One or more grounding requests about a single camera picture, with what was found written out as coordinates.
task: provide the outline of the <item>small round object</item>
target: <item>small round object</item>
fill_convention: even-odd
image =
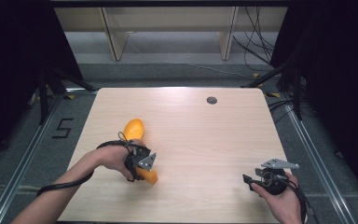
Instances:
[[[210,105],[215,105],[217,103],[217,99],[214,96],[210,96],[206,98],[206,102],[208,102],[208,104]]]

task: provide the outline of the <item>yellow object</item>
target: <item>yellow object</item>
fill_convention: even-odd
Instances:
[[[142,139],[142,137],[144,136],[144,132],[145,132],[145,127],[142,120],[132,119],[130,120],[130,122],[127,123],[123,133],[127,140],[131,140],[131,139]],[[149,172],[138,166],[135,167],[135,170],[136,173],[149,184],[154,185],[158,181],[158,175],[156,170],[152,169]]]
[[[156,170],[154,170],[154,169],[152,169],[150,172],[148,172],[141,167],[136,167],[136,173],[139,176],[143,177],[145,179],[145,181],[149,184],[154,185],[158,181],[158,175],[157,175]]]
[[[141,119],[132,119],[130,122],[127,123],[126,127],[124,128],[124,136],[127,140],[131,139],[142,139],[144,136],[145,128],[144,123]]]

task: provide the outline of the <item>finger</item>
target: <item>finger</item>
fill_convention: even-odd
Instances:
[[[295,176],[293,176],[292,174],[289,174],[287,172],[285,172],[285,173],[286,173],[287,178],[289,178],[289,180],[293,181],[297,185],[297,178]]]
[[[252,183],[252,188],[258,195],[260,195],[260,197],[264,199],[267,199],[269,196],[271,196],[263,187],[259,186],[256,183]]]
[[[120,170],[121,174],[124,175],[128,180],[133,180],[133,176],[131,174],[131,172],[129,170],[127,170],[127,168],[123,168]]]

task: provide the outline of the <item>wooden table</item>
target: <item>wooden table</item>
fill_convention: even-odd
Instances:
[[[211,105],[208,97],[215,97]],[[97,168],[60,220],[163,223],[277,222],[242,174],[272,158],[286,160],[259,89],[101,89],[69,167],[127,122],[145,125],[145,144],[157,152],[159,180],[128,182]]]

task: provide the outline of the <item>metal frame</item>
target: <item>metal frame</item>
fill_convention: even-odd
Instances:
[[[290,100],[290,97],[287,93],[281,93],[283,100]],[[340,190],[338,189],[336,183],[334,182],[332,176],[328,172],[322,157],[319,155],[318,150],[310,138],[310,135],[307,132],[307,129],[304,126],[304,123],[301,120],[296,118],[296,114],[293,112],[293,107],[291,105],[286,105],[286,111],[289,114],[290,120],[293,122],[293,125],[296,128],[298,136],[301,139],[301,142],[304,144],[304,147],[308,153],[308,156],[315,167],[316,173],[321,179],[322,185],[326,190],[328,197],[336,212],[339,219],[342,223],[356,223],[354,215],[351,213],[351,209],[348,206],[345,198],[342,196]]]
[[[16,168],[16,171],[14,172],[13,176],[10,178],[2,195],[0,196],[0,223],[2,222],[7,212],[7,209],[9,208],[11,202],[14,199],[14,196],[16,195],[17,188],[19,187],[23,177],[25,176],[28,167],[30,166],[34,158],[34,154],[36,153],[37,148],[39,147],[40,143],[43,140],[43,137],[45,136],[47,128],[51,122],[51,118],[56,108],[58,107],[58,104],[62,100],[62,97],[63,97],[62,94],[58,94],[54,97],[49,107],[50,113],[48,114],[45,122],[43,122],[37,128],[34,138],[32,139],[24,155],[22,156],[21,161]]]

